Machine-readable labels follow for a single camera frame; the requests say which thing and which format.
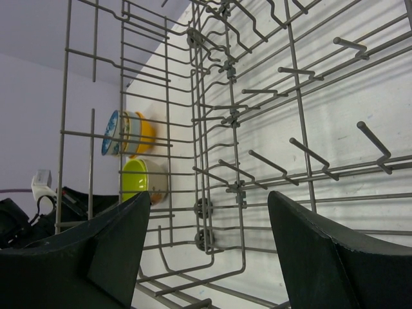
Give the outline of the white floral leaf bowl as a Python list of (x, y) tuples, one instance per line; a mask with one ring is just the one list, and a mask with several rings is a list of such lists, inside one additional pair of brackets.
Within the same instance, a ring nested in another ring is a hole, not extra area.
[(131, 144), (128, 142), (130, 139), (130, 134), (131, 134), (131, 128), (132, 128), (132, 119), (129, 118), (129, 112), (128, 111), (123, 111), (122, 114), (125, 116), (123, 118), (123, 135), (121, 138), (125, 141), (122, 142), (122, 150), (123, 152), (126, 152), (128, 157), (131, 158), (132, 155), (129, 154), (131, 152)]

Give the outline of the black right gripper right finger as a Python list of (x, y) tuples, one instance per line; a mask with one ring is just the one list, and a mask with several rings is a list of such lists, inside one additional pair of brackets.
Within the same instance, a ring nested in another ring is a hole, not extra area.
[(292, 308), (411, 308), (411, 248), (272, 191), (268, 213)]

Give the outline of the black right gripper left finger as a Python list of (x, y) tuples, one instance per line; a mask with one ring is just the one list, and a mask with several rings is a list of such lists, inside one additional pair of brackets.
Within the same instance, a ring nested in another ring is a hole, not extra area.
[(130, 308), (147, 233), (144, 191), (92, 220), (1, 251), (1, 308)]

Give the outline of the orange ribbed bowl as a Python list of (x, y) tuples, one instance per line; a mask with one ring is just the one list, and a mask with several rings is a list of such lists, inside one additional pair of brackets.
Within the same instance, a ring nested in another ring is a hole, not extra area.
[(143, 144), (139, 144), (138, 150), (135, 154), (132, 153), (131, 158), (135, 158), (137, 155), (147, 153), (150, 149), (153, 148), (153, 143), (155, 142), (156, 131), (151, 123), (145, 119), (143, 114), (139, 111), (134, 112), (136, 113), (141, 120), (141, 139), (140, 142), (144, 142)]

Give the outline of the white blue patterned bowl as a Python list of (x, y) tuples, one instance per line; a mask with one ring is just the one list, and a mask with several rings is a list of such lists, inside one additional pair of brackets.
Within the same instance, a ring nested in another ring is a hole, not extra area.
[(120, 116), (119, 110), (114, 110), (111, 114), (108, 124), (105, 128), (104, 136), (101, 146), (101, 155), (111, 155), (117, 156), (120, 151), (120, 121), (122, 117)]

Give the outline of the lime green bowl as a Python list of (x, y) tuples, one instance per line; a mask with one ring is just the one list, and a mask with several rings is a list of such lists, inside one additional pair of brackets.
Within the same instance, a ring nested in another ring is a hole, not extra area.
[(143, 160), (130, 160), (122, 170), (122, 201), (148, 190), (147, 166)]

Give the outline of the beige bowl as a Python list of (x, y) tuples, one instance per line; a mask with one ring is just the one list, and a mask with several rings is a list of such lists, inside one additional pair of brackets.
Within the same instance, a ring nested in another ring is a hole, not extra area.
[(144, 159), (142, 162), (146, 178), (144, 190), (149, 192), (151, 204), (157, 205), (167, 196), (168, 178), (166, 172), (153, 161)]

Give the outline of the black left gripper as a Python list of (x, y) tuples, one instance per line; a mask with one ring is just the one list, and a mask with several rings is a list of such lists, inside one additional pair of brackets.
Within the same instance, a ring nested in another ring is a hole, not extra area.
[[(93, 217), (118, 205), (117, 195), (92, 196)], [(61, 223), (86, 221), (88, 219), (88, 193), (69, 187), (62, 188)], [(1, 249), (24, 248), (48, 238), (55, 233), (55, 209), (48, 214), (39, 214), (31, 220), (10, 198), (1, 200)]]

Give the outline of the white yellow dotted bowl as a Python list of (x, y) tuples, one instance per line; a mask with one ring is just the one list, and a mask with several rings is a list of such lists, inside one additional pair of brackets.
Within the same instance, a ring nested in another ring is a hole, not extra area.
[(138, 150), (141, 139), (141, 120), (140, 117), (134, 112), (126, 111), (126, 115), (129, 116), (129, 133), (127, 136), (129, 139), (129, 146), (127, 151), (135, 154)]

